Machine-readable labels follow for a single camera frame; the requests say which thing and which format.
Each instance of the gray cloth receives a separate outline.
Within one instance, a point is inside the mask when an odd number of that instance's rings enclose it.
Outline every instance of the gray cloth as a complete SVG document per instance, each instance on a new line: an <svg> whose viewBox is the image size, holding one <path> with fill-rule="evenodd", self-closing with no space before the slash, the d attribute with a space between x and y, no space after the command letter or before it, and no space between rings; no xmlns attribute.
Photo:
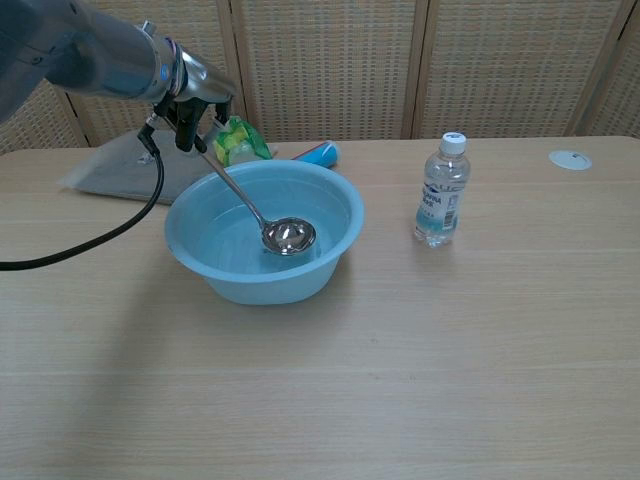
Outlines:
<svg viewBox="0 0 640 480"><path fill-rule="evenodd" d="M156 185L157 170L155 161L136 135L137 131L128 132L105 143L58 183L82 192L148 200ZM173 203L192 183L213 172L195 149L191 153L178 150L172 132L158 130L153 139L160 149L165 169L159 203Z"/></svg>

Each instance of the blue plastic bowl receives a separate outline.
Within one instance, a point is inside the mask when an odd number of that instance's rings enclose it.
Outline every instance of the blue plastic bowl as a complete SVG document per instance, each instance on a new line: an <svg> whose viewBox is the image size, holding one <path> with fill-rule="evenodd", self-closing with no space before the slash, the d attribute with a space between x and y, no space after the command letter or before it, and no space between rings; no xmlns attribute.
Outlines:
<svg viewBox="0 0 640 480"><path fill-rule="evenodd" d="M236 303L292 303L322 289L364 223L355 187L331 170L290 160L244 163L227 171L265 218L311 222L315 244L291 257L267 252L255 218L214 173L185 190L169 210L165 236L175 257Z"/></svg>

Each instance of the clear water bottle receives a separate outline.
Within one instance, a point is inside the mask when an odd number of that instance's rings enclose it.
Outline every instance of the clear water bottle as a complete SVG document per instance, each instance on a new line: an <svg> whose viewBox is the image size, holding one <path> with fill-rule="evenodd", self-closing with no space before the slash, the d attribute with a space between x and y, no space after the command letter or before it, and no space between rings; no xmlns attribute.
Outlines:
<svg viewBox="0 0 640 480"><path fill-rule="evenodd" d="M430 247L449 242L458 226L462 194L471 174L471 165L464 155L466 146L463 134L445 133L440 149L424 165L416 237Z"/></svg>

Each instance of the woven screen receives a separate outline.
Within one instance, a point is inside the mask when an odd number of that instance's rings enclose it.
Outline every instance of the woven screen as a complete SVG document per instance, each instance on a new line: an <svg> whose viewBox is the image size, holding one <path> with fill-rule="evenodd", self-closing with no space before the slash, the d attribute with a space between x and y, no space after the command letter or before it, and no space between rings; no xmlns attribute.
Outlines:
<svg viewBox="0 0 640 480"><path fill-rule="evenodd" d="M413 0L242 5L256 123L268 141L400 137Z"/></svg>
<svg viewBox="0 0 640 480"><path fill-rule="evenodd" d="M620 3L441 0L420 136L561 136Z"/></svg>
<svg viewBox="0 0 640 480"><path fill-rule="evenodd" d="M225 58L215 0L89 0L105 13L141 25L148 19L159 34L171 36L189 51L197 53L225 71ZM73 97L81 102L98 145L123 133L139 129L151 111L147 103L101 97Z"/></svg>
<svg viewBox="0 0 640 480"><path fill-rule="evenodd" d="M633 34L613 75L589 134L640 138L640 30Z"/></svg>
<svg viewBox="0 0 640 480"><path fill-rule="evenodd" d="M75 118L67 116L60 102L54 87L40 83L18 111L0 124L0 155L26 148L86 146L74 133Z"/></svg>

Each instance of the white bottle cap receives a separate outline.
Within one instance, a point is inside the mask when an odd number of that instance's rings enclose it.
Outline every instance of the white bottle cap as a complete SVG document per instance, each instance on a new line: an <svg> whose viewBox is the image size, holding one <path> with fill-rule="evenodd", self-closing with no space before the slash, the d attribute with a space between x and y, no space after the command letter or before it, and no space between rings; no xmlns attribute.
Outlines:
<svg viewBox="0 0 640 480"><path fill-rule="evenodd" d="M440 150L447 155L460 155L467 146L467 137L457 132L447 132L442 136Z"/></svg>

